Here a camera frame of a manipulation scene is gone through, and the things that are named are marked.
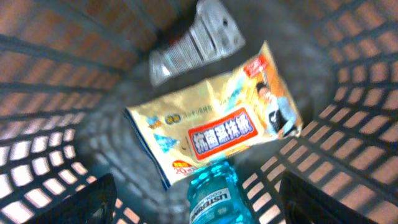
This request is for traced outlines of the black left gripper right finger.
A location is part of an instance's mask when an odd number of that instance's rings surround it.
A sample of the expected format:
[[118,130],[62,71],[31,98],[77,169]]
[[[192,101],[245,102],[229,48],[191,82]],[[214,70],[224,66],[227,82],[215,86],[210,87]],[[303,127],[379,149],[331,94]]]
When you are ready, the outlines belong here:
[[377,224],[289,171],[282,174],[279,193],[288,224]]

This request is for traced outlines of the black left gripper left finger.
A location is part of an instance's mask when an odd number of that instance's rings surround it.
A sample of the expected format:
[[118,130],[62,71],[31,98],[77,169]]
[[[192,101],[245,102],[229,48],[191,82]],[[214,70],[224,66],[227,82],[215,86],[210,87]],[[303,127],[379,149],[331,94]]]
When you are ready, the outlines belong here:
[[108,173],[27,223],[111,224],[116,199],[114,177]]

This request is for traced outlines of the blue mouthwash bottle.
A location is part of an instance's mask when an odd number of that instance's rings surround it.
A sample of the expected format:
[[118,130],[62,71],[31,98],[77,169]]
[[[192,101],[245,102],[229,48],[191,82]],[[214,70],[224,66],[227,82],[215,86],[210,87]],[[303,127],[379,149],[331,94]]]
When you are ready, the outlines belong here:
[[253,223],[237,182],[233,166],[226,161],[197,170],[187,193],[189,224]]

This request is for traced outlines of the yellow wet wipes pack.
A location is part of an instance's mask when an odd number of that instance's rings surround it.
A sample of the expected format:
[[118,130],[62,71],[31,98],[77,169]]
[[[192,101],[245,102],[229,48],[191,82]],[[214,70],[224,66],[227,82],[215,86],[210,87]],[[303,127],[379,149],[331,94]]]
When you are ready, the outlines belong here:
[[303,128],[268,44],[231,72],[124,112],[165,189],[251,146],[299,136]]

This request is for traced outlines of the dark grey plastic basket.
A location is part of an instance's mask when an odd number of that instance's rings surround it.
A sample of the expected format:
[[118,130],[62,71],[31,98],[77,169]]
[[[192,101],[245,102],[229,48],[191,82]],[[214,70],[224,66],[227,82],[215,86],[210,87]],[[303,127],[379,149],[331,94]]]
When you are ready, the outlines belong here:
[[187,223],[189,181],[163,189],[123,109],[232,70],[267,42],[304,127],[230,159],[255,222],[285,222],[290,171],[396,223],[397,2],[225,1],[245,46],[153,87],[150,53],[190,27],[196,6],[1,2],[1,222],[24,223],[110,173],[115,223]]

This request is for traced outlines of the silver foil packet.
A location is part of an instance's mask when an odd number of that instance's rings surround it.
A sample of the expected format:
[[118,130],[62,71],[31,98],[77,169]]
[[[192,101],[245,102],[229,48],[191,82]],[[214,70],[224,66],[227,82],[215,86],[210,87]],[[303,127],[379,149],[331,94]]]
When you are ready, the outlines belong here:
[[197,3],[193,24],[176,42],[149,55],[152,86],[229,57],[245,45],[238,26],[219,0]]

